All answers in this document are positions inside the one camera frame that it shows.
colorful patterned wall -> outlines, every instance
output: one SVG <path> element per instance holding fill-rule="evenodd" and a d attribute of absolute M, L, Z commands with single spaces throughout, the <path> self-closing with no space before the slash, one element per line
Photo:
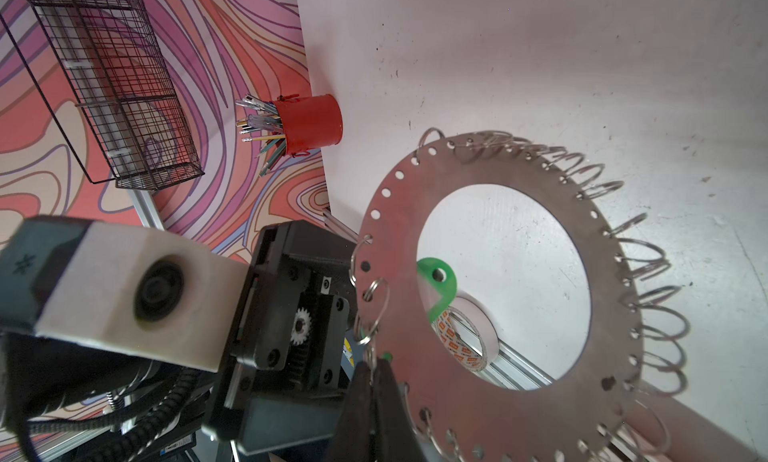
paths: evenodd
<path fill-rule="evenodd" d="M 320 151 L 285 158 L 259 178 L 260 143 L 242 142 L 235 130 L 244 112 L 234 100 L 245 93 L 264 100 L 310 95 L 296 0 L 144 2 L 206 172 L 154 195 L 168 230 L 249 262 L 264 225 L 298 218 L 321 224 L 328 197 Z M 24 0 L 0 0 L 0 10 L 89 172 L 105 178 L 106 163 L 32 10 Z M 22 218 L 36 214 L 140 223 L 126 192 L 83 177 L 4 32 L 0 86 L 0 248 Z M 69 415 L 97 415 L 104 400 L 87 404 Z M 17 456 L 13 437 L 0 433 L 0 462 Z"/>

green plastic tag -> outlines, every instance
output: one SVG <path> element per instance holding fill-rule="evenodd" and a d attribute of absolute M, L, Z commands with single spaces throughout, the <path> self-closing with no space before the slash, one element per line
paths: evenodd
<path fill-rule="evenodd" d="M 456 298 L 456 289 L 458 283 L 456 282 L 456 274 L 453 273 L 453 269 L 450 265 L 446 264 L 439 258 L 427 257 L 423 258 L 416 263 L 416 270 L 419 275 L 424 277 L 427 282 L 435 289 L 437 294 L 440 295 L 440 300 L 429 309 L 427 318 L 429 323 L 433 323 L 437 320 L 437 317 L 443 313 L 453 299 Z"/>

white table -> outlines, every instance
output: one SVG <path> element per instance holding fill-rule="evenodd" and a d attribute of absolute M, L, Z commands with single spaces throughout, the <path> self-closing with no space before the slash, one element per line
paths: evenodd
<path fill-rule="evenodd" d="M 617 225 L 648 212 L 631 235 L 667 249 L 674 267 L 658 282 L 689 285 L 669 302 L 693 326 L 679 400 L 768 455 L 768 0 L 299 4 L 312 91 L 333 94 L 344 119 L 341 143 L 322 151 L 337 218 L 360 228 L 384 175 L 430 126 L 508 130 L 605 162 L 603 180 L 627 185 L 598 201 L 603 213 Z M 548 269 L 561 229 L 519 197 L 472 190 L 441 212 L 420 255 L 441 251 L 425 255 L 454 265 L 502 338 L 561 374 L 587 320 L 575 254 Z M 479 230 L 491 216 L 528 228 Z M 496 237 L 508 248 L 489 250 Z M 475 253 L 459 257 L 465 248 Z M 503 274 L 477 261 L 519 277 L 504 292 Z"/>

ring-shaped metal plate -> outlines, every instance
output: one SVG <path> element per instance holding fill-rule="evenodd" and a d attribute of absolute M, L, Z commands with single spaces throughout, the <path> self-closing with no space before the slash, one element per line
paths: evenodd
<path fill-rule="evenodd" d="M 603 235 L 609 224 L 592 201 L 577 198 L 580 187 L 562 183 L 562 170 L 544 169 L 548 160 L 535 153 L 479 146 L 481 136 L 463 134 L 425 145 L 419 164 L 412 152 L 376 190 L 360 230 L 360 237 L 373 237 L 372 244 L 360 247 L 355 267 L 362 326 L 379 316 L 385 293 L 375 293 L 370 302 L 361 294 L 384 278 L 391 299 L 375 336 L 376 352 L 392 354 L 398 381 L 410 385 L 412 419 L 418 423 L 419 410 L 429 408 L 444 448 L 451 447 L 446 431 L 453 429 L 465 457 L 479 446 L 484 460 L 507 454 L 512 460 L 545 462 L 556 450 L 568 462 L 586 460 L 589 450 L 606 444 L 598 425 L 616 427 L 635 399 L 622 382 L 636 378 L 642 363 L 642 339 L 630 336 L 641 324 L 640 314 L 626 305 L 638 295 L 622 282 L 629 269 L 614 258 L 623 255 L 618 242 Z M 513 188 L 540 203 L 561 223 L 584 264 L 591 306 L 587 341 L 575 365 L 538 390 L 506 390 L 464 369 L 436 337 L 418 294 L 416 248 L 427 217 L 448 194 L 475 184 Z M 384 188 L 389 196 L 382 194 Z M 370 264 L 368 272 L 357 270 L 363 262 Z"/>

red pencil holder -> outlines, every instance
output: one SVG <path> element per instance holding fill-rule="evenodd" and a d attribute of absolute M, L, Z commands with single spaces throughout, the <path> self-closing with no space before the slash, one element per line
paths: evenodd
<path fill-rule="evenodd" d="M 310 149 L 333 146 L 341 141 L 339 104 L 332 95 L 274 100 L 286 134 L 286 153 L 308 156 Z"/>

